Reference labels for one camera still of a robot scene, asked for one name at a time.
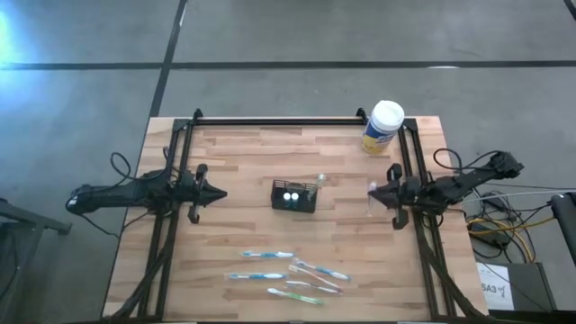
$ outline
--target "gray floor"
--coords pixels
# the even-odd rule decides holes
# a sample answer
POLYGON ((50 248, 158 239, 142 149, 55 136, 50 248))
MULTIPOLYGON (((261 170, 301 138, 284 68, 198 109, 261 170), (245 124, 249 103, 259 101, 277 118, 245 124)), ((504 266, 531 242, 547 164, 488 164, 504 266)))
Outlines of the gray floor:
MULTIPOLYGON (((160 62, 176 7, 0 0, 0 63, 160 62)), ((560 0, 191 0, 182 28, 175 61, 576 59, 576 22, 560 0)), ((68 237, 41 242, 21 320, 98 317, 117 242, 63 204, 83 183, 117 179, 111 152, 137 164, 158 75, 0 70, 0 196, 74 222, 68 237)), ((575 84, 576 68, 172 71, 160 115, 349 115, 387 98, 410 115, 440 115, 464 160, 510 150, 526 166, 515 184, 574 187, 575 84)), ((91 217, 117 232, 123 213, 91 217)), ((557 225, 532 233, 558 306, 576 310, 576 269, 557 225)))

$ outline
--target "white lid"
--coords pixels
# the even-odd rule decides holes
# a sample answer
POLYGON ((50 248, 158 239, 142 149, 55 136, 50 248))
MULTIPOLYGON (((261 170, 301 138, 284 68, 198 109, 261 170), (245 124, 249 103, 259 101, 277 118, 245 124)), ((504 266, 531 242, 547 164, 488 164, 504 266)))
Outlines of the white lid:
POLYGON ((396 131, 404 122, 404 110, 393 101, 381 100, 372 110, 370 122, 381 131, 396 131))

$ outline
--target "black wire basket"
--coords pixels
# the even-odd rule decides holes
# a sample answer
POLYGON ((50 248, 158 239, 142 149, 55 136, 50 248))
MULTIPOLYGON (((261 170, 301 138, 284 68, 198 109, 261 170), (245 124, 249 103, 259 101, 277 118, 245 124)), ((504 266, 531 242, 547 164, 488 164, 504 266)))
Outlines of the black wire basket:
POLYGON ((270 199, 272 201, 272 208, 274 209, 314 213, 316 211, 317 197, 318 187, 315 184, 291 183, 284 180, 274 180, 272 182, 270 199), (286 193, 290 195, 298 194, 298 200, 285 200, 284 194, 286 193))

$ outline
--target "container with white lid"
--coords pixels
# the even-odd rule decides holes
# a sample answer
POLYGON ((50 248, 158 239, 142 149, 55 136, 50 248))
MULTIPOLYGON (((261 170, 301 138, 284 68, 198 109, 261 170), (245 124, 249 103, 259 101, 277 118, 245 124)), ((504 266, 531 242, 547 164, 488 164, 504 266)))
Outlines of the container with white lid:
POLYGON ((403 122, 402 107, 393 101, 381 100, 372 110, 362 137, 362 147, 370 154, 382 153, 403 122))

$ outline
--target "wooden table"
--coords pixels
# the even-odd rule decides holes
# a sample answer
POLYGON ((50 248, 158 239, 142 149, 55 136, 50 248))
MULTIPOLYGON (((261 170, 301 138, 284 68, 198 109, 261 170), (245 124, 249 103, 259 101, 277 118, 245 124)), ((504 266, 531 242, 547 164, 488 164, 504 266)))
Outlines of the wooden table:
MULTIPOLYGON (((428 170, 445 175, 432 160, 432 153, 446 146, 439 118, 417 120, 428 170)), ((139 175, 164 167, 162 147, 172 123, 173 118, 150 121, 139 175)), ((182 209, 164 320, 428 320, 413 222, 393 230, 393 211, 377 203, 372 217, 366 212, 368 184, 385 184, 388 167, 401 162, 398 139, 384 154, 369 156, 361 148, 362 132, 361 126, 195 127, 189 167, 207 164, 207 179, 228 197, 201 209, 197 225, 186 218, 187 206, 182 209), (314 214, 271 209, 274 179, 314 183, 320 173, 328 180, 314 214), (288 273, 289 260, 248 259, 240 255, 246 250, 292 251, 352 275, 352 281, 334 279, 344 289, 341 296, 295 291, 321 298, 324 306, 279 298, 266 288, 283 289, 284 281, 225 278, 235 272, 288 273)), ((447 155, 440 157, 450 163, 447 155)), ((126 221, 142 213, 130 209, 126 221)), ((121 235, 104 315, 116 311, 143 276, 152 226, 149 217, 121 235)), ((440 232, 450 275, 475 307, 487 312, 462 215, 446 213, 440 232)), ((444 313, 438 280, 436 295, 444 313)))

